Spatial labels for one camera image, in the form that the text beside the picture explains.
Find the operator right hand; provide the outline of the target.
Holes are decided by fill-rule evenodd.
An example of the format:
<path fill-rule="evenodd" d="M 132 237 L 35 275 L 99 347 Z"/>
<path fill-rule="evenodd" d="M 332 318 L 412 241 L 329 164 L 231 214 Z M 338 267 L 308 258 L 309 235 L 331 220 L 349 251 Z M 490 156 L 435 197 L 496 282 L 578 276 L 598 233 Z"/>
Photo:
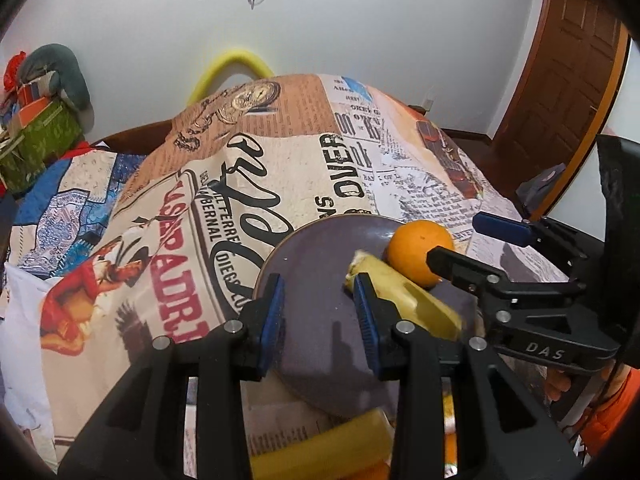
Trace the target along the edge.
<path fill-rule="evenodd" d="M 544 380 L 544 394 L 551 402 L 561 399 L 564 393 L 570 390 L 570 378 L 562 370 L 554 367 L 548 367 L 546 371 L 546 379 Z"/>

